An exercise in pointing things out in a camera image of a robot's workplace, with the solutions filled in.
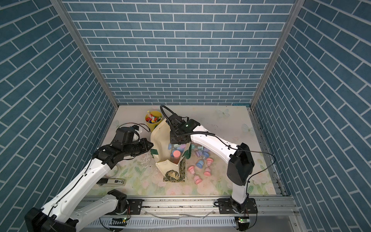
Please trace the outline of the large pink hourglass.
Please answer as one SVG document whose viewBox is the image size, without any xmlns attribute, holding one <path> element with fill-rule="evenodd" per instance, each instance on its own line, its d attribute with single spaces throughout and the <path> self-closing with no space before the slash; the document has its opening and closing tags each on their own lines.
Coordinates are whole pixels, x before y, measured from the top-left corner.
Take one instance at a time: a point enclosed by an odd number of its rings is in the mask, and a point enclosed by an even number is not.
<svg viewBox="0 0 371 232">
<path fill-rule="evenodd" d="M 171 162 L 174 164 L 178 164 L 181 158 L 182 153 L 179 150 L 175 150 L 171 155 Z"/>
</svg>

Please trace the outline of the cream canvas tote bag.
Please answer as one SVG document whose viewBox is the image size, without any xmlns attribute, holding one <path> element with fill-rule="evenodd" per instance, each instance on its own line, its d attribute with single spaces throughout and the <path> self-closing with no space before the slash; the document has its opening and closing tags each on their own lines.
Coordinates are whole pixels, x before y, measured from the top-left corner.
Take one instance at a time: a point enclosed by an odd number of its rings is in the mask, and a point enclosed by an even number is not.
<svg viewBox="0 0 371 232">
<path fill-rule="evenodd" d="M 150 142 L 154 144 L 150 153 L 155 159 L 155 165 L 163 175 L 165 182 L 184 182 L 185 181 L 185 159 L 191 152 L 191 143 L 179 145 L 182 155 L 178 164 L 171 162 L 171 155 L 175 151 L 168 150 L 170 143 L 171 128 L 166 121 L 161 122 L 151 133 Z"/>
</svg>

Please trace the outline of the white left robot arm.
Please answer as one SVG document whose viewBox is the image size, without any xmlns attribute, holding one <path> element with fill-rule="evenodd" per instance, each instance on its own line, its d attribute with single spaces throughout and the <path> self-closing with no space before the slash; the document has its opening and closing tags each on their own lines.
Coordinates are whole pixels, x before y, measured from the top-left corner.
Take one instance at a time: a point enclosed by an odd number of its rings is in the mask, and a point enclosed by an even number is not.
<svg viewBox="0 0 371 232">
<path fill-rule="evenodd" d="M 88 165 L 51 201 L 42 208 L 32 208 L 25 215 L 29 232 L 79 232 L 100 217 L 114 213 L 128 214 L 126 194 L 114 189 L 101 199 L 79 210 L 78 204 L 87 193 L 125 157 L 147 153 L 153 144 L 142 138 L 134 142 L 105 145 L 93 155 Z"/>
</svg>

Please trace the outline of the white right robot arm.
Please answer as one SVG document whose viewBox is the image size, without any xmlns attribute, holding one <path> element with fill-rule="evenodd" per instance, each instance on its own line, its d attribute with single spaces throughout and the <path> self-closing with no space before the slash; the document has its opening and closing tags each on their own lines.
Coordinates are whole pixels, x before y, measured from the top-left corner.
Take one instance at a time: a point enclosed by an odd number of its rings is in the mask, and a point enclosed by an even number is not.
<svg viewBox="0 0 371 232">
<path fill-rule="evenodd" d="M 184 119 L 174 113 L 169 117 L 165 116 L 165 119 L 170 126 L 172 144 L 197 143 L 218 155 L 228 164 L 227 177 L 233 183 L 231 202 L 242 206 L 248 198 L 248 178 L 252 175 L 255 166 L 252 151 L 248 145 L 228 142 L 188 117 Z"/>
</svg>

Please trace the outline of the clear tape roll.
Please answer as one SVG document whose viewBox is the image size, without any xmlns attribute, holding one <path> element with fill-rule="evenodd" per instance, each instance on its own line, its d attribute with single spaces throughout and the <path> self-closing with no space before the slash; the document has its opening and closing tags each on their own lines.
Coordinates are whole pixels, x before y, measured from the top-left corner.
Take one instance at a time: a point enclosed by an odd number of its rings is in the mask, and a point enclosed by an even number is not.
<svg viewBox="0 0 371 232">
<path fill-rule="evenodd" d="M 113 169 L 111 169 L 107 174 L 105 174 L 104 177 L 105 178 L 115 178 L 119 174 L 120 170 L 121 170 L 121 168 L 117 164 Z"/>
</svg>

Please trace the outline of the yellow cup with markers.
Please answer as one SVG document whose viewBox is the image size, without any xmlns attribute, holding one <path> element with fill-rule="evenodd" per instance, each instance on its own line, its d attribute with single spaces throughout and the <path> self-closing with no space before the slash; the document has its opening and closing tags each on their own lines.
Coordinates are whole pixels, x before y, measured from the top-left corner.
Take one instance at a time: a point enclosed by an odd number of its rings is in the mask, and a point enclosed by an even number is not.
<svg viewBox="0 0 371 232">
<path fill-rule="evenodd" d="M 151 132 L 162 122 L 162 119 L 162 113 L 159 111 L 147 111 L 145 116 L 147 126 Z"/>
</svg>

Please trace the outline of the aluminium rail base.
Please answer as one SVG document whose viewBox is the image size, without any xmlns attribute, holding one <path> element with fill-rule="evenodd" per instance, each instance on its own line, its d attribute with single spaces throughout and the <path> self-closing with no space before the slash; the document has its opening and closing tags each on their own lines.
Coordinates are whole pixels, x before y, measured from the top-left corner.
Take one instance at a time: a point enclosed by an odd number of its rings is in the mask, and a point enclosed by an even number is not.
<svg viewBox="0 0 371 232">
<path fill-rule="evenodd" d="M 296 225 L 299 215 L 292 197 L 253 196 L 245 209 L 238 210 L 227 196 L 206 197 L 129 197 L 127 222 L 123 215 L 108 213 L 87 225 L 87 228 L 111 230 L 160 229 L 172 227 L 218 227 L 248 223 L 260 217 L 279 217 Z"/>
</svg>

